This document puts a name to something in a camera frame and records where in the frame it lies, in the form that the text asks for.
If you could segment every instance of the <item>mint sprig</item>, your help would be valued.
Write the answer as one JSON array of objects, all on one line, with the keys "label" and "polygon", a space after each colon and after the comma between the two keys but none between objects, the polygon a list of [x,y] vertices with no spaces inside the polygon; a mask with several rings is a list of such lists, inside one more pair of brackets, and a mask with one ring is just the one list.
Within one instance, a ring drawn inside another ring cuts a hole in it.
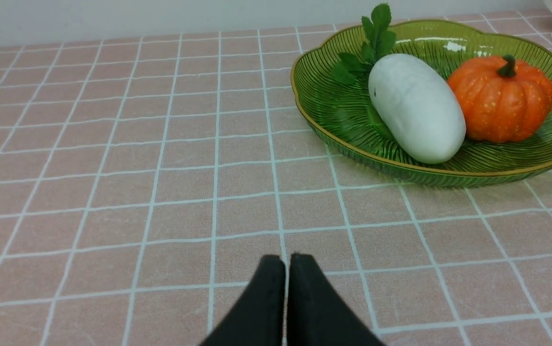
[{"label": "mint sprig", "polygon": [[361,58],[351,53],[339,53],[340,61],[331,69],[331,76],[343,85],[352,85],[358,77],[372,70],[374,64],[395,46],[396,35],[389,31],[392,14],[389,4],[379,4],[369,17],[361,17],[367,42],[361,45]]}]

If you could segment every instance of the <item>green leaf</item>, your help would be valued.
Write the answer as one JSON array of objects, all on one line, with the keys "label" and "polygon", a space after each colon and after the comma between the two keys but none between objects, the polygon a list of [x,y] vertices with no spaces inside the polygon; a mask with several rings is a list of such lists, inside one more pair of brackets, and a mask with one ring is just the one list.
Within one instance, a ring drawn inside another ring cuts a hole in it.
[{"label": "green leaf", "polygon": [[392,16],[389,4],[379,4],[372,10],[372,21],[374,22],[374,35],[386,30],[391,24]]},{"label": "green leaf", "polygon": [[366,38],[368,38],[368,41],[374,46],[374,40],[376,37],[374,36],[374,24],[372,23],[372,20],[370,18],[363,16],[361,17],[361,24],[363,24],[363,29],[366,32]]},{"label": "green leaf", "polygon": [[380,59],[390,53],[395,46],[396,36],[393,31],[383,31],[379,37],[379,45],[376,47],[376,55]]},{"label": "green leaf", "polygon": [[361,45],[361,56],[363,57],[363,60],[368,63],[373,64],[376,62],[376,52],[367,42],[363,42]]},{"label": "green leaf", "polygon": [[352,85],[357,80],[353,74],[348,72],[344,62],[339,62],[331,69],[331,77],[343,85]]}]

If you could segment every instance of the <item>pink tiled surface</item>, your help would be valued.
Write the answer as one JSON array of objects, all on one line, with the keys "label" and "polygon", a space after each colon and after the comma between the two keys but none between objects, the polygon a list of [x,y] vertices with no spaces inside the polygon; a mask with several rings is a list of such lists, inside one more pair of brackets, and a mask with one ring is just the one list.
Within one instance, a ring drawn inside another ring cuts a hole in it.
[{"label": "pink tiled surface", "polygon": [[[449,18],[552,48],[544,10]],[[552,171],[403,185],[328,151],[300,52],[344,25],[0,48],[0,346],[189,346],[314,254],[391,346],[552,345]]]}]

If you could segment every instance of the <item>white grout line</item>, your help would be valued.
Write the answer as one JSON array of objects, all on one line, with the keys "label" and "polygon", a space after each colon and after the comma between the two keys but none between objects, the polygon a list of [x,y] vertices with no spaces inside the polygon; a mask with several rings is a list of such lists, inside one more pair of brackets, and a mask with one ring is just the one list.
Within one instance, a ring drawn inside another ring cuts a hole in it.
[{"label": "white grout line", "polygon": [[[102,48],[102,46],[100,46],[99,49],[98,49],[95,61],[97,61],[97,59],[98,59],[98,55],[100,54],[100,49],[101,48]],[[137,48],[137,58],[138,59],[139,59],[139,54],[140,53],[141,53],[141,42],[139,42],[139,47]],[[131,71],[131,76],[133,76],[133,74],[135,73],[136,68],[137,68],[137,62],[135,62],[135,64],[133,65],[133,70]],[[87,84],[87,82],[84,83],[84,85],[82,87],[82,92],[80,92],[80,94],[78,95],[77,100],[79,100],[81,98],[81,95],[83,93],[83,88],[86,86],[86,84]],[[131,79],[129,79],[128,83],[126,83],[126,90],[124,92],[124,97],[126,97],[126,95],[128,94],[128,90],[130,88],[131,88]],[[111,144],[111,141],[113,140],[113,136],[116,132],[116,128],[118,126],[118,120],[119,120],[120,116],[122,115],[122,108],[124,107],[125,100],[126,100],[125,98],[122,99],[122,102],[120,103],[120,107],[118,108],[118,115],[116,116],[116,120],[113,124],[113,127],[111,128],[111,132],[109,134],[109,140],[107,142],[107,146],[105,147],[105,152],[103,153],[102,159],[100,160],[100,166],[98,167],[97,176],[94,179],[92,190],[90,191],[90,195],[89,195],[87,203],[86,203],[86,209],[83,212],[82,219],[80,221],[80,225],[78,227],[77,233],[76,233],[75,238],[73,240],[73,245],[72,245],[72,248],[71,248],[71,252],[69,254],[69,258],[67,259],[66,266],[64,268],[64,274],[62,275],[62,279],[60,280],[60,284],[58,285],[58,289],[56,289],[54,299],[60,297],[60,295],[62,294],[62,290],[65,287],[65,283],[67,281],[67,278],[69,278],[69,272],[70,272],[71,265],[72,265],[72,262],[73,262],[73,259],[74,259],[74,254],[76,252],[75,250],[77,249],[77,245],[80,241],[80,238],[82,236],[82,231],[83,231],[84,225],[86,223],[87,213],[88,213],[87,208],[89,208],[91,206],[92,201],[94,199],[94,195],[96,194],[96,188],[98,186],[98,183],[100,182],[100,175],[101,175],[101,173],[103,171],[103,168],[105,166],[105,162],[107,160],[107,155],[108,155],[109,149],[111,147],[110,144]],[[51,306],[49,307],[49,314],[48,314],[48,317],[47,317],[47,322],[45,323],[45,328],[44,328],[44,331],[43,331],[43,337],[41,338],[41,346],[45,346],[45,344],[47,343],[47,339],[49,337],[49,329],[51,328],[52,320],[54,319],[54,311],[56,311],[56,301],[55,300],[52,302]]]},{"label": "white grout line", "polygon": [[[46,73],[46,77],[49,75],[49,73],[51,72],[51,70],[53,69],[53,66],[54,66],[54,63],[56,62],[56,60],[58,59],[58,57],[60,56],[60,52],[62,52],[62,49],[59,49],[58,50],[58,53],[56,53],[56,57],[54,58],[54,61],[52,62],[52,65],[49,67],[49,70],[47,71]],[[15,63],[15,61],[17,61],[17,58],[19,57],[20,53],[18,53],[13,61],[13,63]],[[19,125],[19,123],[21,123],[22,121],[22,118],[25,116],[26,114],[26,111],[28,110],[28,107],[30,106],[30,103],[32,100],[34,100],[34,98],[37,97],[39,91],[41,90],[41,87],[43,85],[40,85],[38,86],[35,91],[33,92],[32,94],[32,97],[30,98],[30,100],[28,101],[28,103],[25,105],[24,107],[24,110],[22,111],[22,114],[19,116],[19,118],[17,119],[17,122],[16,122],[16,125]],[[9,140],[12,138],[13,136],[13,132],[15,131],[15,129],[11,130],[7,136],[7,139],[5,140],[5,143],[2,145],[2,147],[0,148],[0,152],[2,151],[2,149],[5,147],[5,145],[9,142]],[[51,157],[54,153],[54,148],[56,147],[56,145],[58,144],[58,142],[60,141],[60,138],[62,137],[62,131],[58,134],[58,138],[56,139],[56,143],[54,144],[54,147],[52,147],[52,149],[50,150],[49,152],[49,157],[47,159],[47,162],[45,164],[45,166],[43,166],[43,169],[41,169],[41,173],[39,175],[39,177],[43,177],[43,175],[45,174],[45,170],[47,170],[47,165],[48,165],[48,162],[50,162],[51,160]],[[39,182],[35,183],[34,186],[32,187],[32,191],[30,191],[30,195],[28,196],[28,199],[26,199],[26,202],[24,203],[24,206],[22,208],[22,214],[26,213],[28,211],[28,207],[30,206],[30,203],[32,202],[32,198],[34,197],[34,195],[36,194],[37,192],[37,187],[39,185]],[[13,227],[13,230],[12,230],[12,234],[10,235],[4,249],[3,249],[3,252],[2,252],[2,255],[0,257],[0,266],[2,265],[2,262],[3,262],[3,258],[4,256],[6,256],[6,254],[9,252],[9,249],[13,243],[13,240],[15,239],[15,236],[17,234],[17,232],[19,232],[19,226],[21,224],[23,220],[23,216],[20,216],[16,223],[15,223],[15,226]]]},{"label": "white grout line", "polygon": [[[177,47],[177,57],[180,56],[181,50],[182,50],[182,45],[179,44],[178,47]],[[173,77],[173,83],[171,85],[171,96],[169,97],[169,103],[167,105],[167,114],[170,114],[171,107],[173,105],[173,95],[174,95],[174,91],[175,91],[175,81],[177,79],[177,68],[178,68],[178,66],[179,66],[179,64],[176,64],[176,66],[175,66],[175,73],[174,73],[174,77]],[[131,294],[129,296],[128,313],[126,315],[126,325],[124,327],[124,334],[123,334],[123,338],[122,338],[122,346],[127,346],[128,345],[128,340],[129,340],[129,337],[131,335],[131,328],[132,328],[132,325],[133,325],[133,311],[135,310],[135,296],[137,294],[137,286],[139,285],[139,273],[140,273],[140,270],[141,270],[141,265],[144,261],[144,255],[146,253],[146,245],[148,243],[148,234],[150,233],[152,215],[154,213],[154,206],[155,206],[155,202],[156,202],[157,194],[158,194],[157,191],[158,191],[158,187],[159,187],[160,172],[161,172],[161,169],[162,169],[162,158],[164,156],[165,145],[167,143],[166,141],[167,141],[167,134],[168,134],[168,131],[169,131],[170,121],[171,121],[171,117],[168,116],[166,118],[165,123],[164,123],[164,130],[162,131],[162,140],[161,140],[161,145],[160,145],[160,150],[159,150],[159,160],[158,160],[158,163],[157,163],[157,168],[154,172],[154,183],[153,183],[153,186],[152,186],[152,194],[151,194],[151,198],[150,198],[150,207],[148,208],[148,215],[147,215],[147,219],[146,219],[146,225],[145,225],[145,228],[144,228],[144,234],[141,238],[141,245],[140,245],[140,248],[139,248],[139,255],[137,256],[137,263],[135,264],[135,273],[133,274],[133,284],[131,285]]]},{"label": "white grout line", "polygon": [[472,202],[474,209],[476,210],[477,214],[480,216],[481,221],[485,225],[485,228],[487,229],[487,232],[491,235],[491,238],[493,239],[496,246],[498,246],[498,249],[500,250],[500,253],[502,253],[502,256],[506,259],[506,261],[511,265],[511,269],[513,269],[513,273],[515,274],[515,277],[517,277],[517,280],[519,281],[519,284],[521,285],[522,291],[524,291],[524,294],[526,294],[526,298],[528,299],[528,302],[534,311],[534,314],[537,315],[540,319],[541,324],[543,324],[543,328],[545,329],[547,335],[550,337],[552,341],[552,331],[549,325],[547,324],[546,320],[541,316],[541,313],[539,311],[539,307],[537,306],[536,302],[534,301],[532,295],[530,294],[530,291],[528,290],[528,286],[526,285],[526,281],[524,281],[523,276],[519,272],[519,269],[517,269],[517,266],[512,261],[512,259],[508,256],[508,253],[506,252],[506,249],[504,249],[504,246],[502,246],[502,243],[500,243],[500,240],[498,239],[498,236],[496,236],[495,232],[493,231],[493,228],[487,221],[487,218],[485,215],[483,215],[483,212],[480,210],[480,207],[478,206],[478,203],[474,199],[472,193],[469,189],[465,188],[464,191],[466,192],[467,197]]},{"label": "white grout line", "polygon": [[432,253],[427,240],[425,239],[425,235],[423,235],[423,230],[421,230],[421,226],[419,225],[419,222],[417,221],[417,217],[415,216],[414,210],[412,210],[412,205],[410,204],[410,201],[408,200],[408,195],[406,195],[406,191],[403,186],[399,186],[399,191],[402,195],[402,199],[405,202],[406,209],[408,210],[408,214],[410,214],[410,218],[412,219],[412,223],[414,224],[417,234],[419,238],[421,239],[421,242],[423,243],[423,247],[425,248],[425,251],[427,252],[427,255],[429,257],[429,261],[431,262],[432,268],[436,271],[436,274],[438,276],[438,281],[440,283],[440,286],[442,287],[442,292],[444,293],[444,297],[447,300],[447,304],[449,304],[449,308],[451,309],[451,313],[453,314],[453,318],[456,322],[457,328],[460,331],[460,335],[462,336],[462,339],[464,340],[465,346],[471,346],[470,340],[467,336],[466,331],[463,328],[462,320],[460,319],[460,314],[457,311],[457,308],[455,307],[455,304],[453,302],[453,299],[451,298],[451,294],[449,293],[449,287],[447,286],[447,282],[444,279],[444,276],[442,275],[442,271],[440,270],[440,267],[438,263],[436,262],[436,258],[434,257],[434,254]]},{"label": "white grout line", "polygon": [[218,165],[220,163],[220,133],[221,133],[221,69],[222,69],[222,40],[218,33],[218,81],[216,83],[216,139],[214,140],[214,179],[212,195],[212,231],[209,247],[209,291],[208,291],[208,322],[206,335],[214,329],[214,283],[216,282],[216,236],[218,235]]}]

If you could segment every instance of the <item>orange pumpkin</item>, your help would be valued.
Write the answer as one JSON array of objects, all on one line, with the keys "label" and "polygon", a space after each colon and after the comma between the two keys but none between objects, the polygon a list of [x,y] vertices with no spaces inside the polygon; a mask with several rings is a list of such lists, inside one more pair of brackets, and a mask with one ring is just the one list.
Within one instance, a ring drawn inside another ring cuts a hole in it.
[{"label": "orange pumpkin", "polygon": [[552,108],[552,83],[512,55],[478,57],[462,64],[447,83],[462,107],[466,135],[492,143],[521,142]]}]

